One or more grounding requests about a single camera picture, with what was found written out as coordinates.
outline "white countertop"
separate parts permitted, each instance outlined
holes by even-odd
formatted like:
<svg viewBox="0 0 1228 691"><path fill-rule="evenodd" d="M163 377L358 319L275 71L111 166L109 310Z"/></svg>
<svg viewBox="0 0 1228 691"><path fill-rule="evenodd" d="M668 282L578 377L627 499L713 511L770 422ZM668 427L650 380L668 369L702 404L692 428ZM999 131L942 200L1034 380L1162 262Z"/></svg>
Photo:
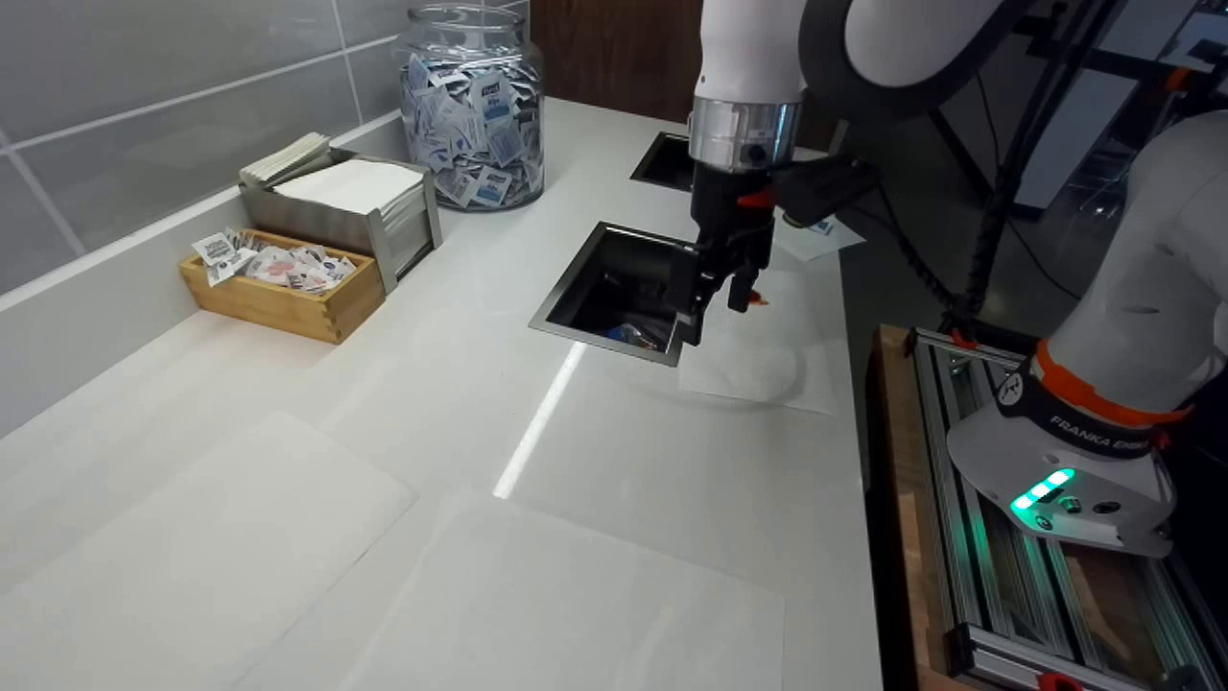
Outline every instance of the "white countertop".
<svg viewBox="0 0 1228 691"><path fill-rule="evenodd" d="M531 330L598 220L694 237L655 131L554 98L344 344L193 313L8 435L0 687L878 687L839 262L681 369Z"/></svg>

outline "cable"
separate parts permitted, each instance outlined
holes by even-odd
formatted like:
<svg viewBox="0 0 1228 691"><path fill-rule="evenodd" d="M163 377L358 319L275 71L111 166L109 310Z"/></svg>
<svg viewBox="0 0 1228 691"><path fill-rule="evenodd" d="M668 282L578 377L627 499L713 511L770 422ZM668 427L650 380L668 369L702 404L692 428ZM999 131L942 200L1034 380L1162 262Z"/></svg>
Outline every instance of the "cable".
<svg viewBox="0 0 1228 691"><path fill-rule="evenodd" d="M901 220L899 220L899 209L896 209L883 180L875 184L875 195L878 195L878 208L888 209L888 220L875 213L875 209L869 209L869 208L860 208L860 202L852 202L847 209L855 209L860 220L869 220L869 221L875 221L875 225L888 225L892 237L899 241L899 248L905 252L910 269L912 269L917 280L926 282L926 293L930 293L944 310L953 310L953 308L961 304L961 296L933 272L933 263L930 263L930 262L922 257L922 248L912 245L912 237L905 232L905 225L901 225Z"/></svg>
<svg viewBox="0 0 1228 691"><path fill-rule="evenodd" d="M999 184L995 195L985 202L983 213L983 231L976 237L972 248L972 269L969 269L969 289L961 299L963 313L980 313L995 280L995 262L999 262L999 245L1008 221L1008 202L1022 186L1022 177L1030 170L1030 154L1035 150L1035 143L1045 136L1045 126L1056 118L1063 97L1070 93L1079 70L1086 66L1086 57L1093 52L1093 38L1111 28L1112 11L1121 0L1082 0L1075 7L1075 20L1066 24L1066 30L1059 34L1040 83L1034 88L1030 102L1025 102L1025 118L1008 143L1006 162L999 166Z"/></svg>
<svg viewBox="0 0 1228 691"><path fill-rule="evenodd" d="M983 98L983 116L985 116L985 126L992 126L995 166L1002 166L999 116L995 116L992 88L985 88L983 71L976 71L976 93L980 93L980 98ZM1022 248L1030 252L1030 262L1034 262L1034 269L1045 275L1045 282L1079 304L1079 293L1066 289L1066 280L1059 280L1059 275L1040 262L1040 252L1035 252L1034 241L1022 232L1022 225L1016 225L1015 220L1006 220L1006 225L1008 225L1008 232L1022 241Z"/></svg>
<svg viewBox="0 0 1228 691"><path fill-rule="evenodd" d="M1082 296L1075 289L1066 289L1059 275L1053 275L1053 269L1035 257L1035 248L1025 241L1016 221L1006 221L1008 232L1022 241L1022 248L1030 252L1034 269L1045 275L1049 289L1063 293L1070 304L1079 304Z"/></svg>

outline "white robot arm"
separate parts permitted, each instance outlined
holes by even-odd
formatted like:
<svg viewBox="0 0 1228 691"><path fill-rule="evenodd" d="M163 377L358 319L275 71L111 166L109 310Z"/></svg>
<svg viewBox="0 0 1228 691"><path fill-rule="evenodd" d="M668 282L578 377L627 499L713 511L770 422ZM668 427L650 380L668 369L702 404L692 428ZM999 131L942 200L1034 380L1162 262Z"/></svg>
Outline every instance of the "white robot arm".
<svg viewBox="0 0 1228 691"><path fill-rule="evenodd" d="M1025 529L1167 555L1174 490L1155 435L1228 353L1228 111L1155 136L1128 186L1093 289L948 447Z"/></svg>
<svg viewBox="0 0 1228 691"><path fill-rule="evenodd" d="M743 293L766 263L754 202L791 162L802 88L847 118L922 116L1006 38L1030 0L706 0L692 111L697 248ZM1155 136L1090 296L953 428L961 473L1022 529L1162 555L1169 484L1155 428L1228 348L1228 116Z"/></svg>
<svg viewBox="0 0 1228 691"><path fill-rule="evenodd" d="M1030 0L706 0L692 157L720 171L791 157L802 88L852 116L953 97Z"/></svg>

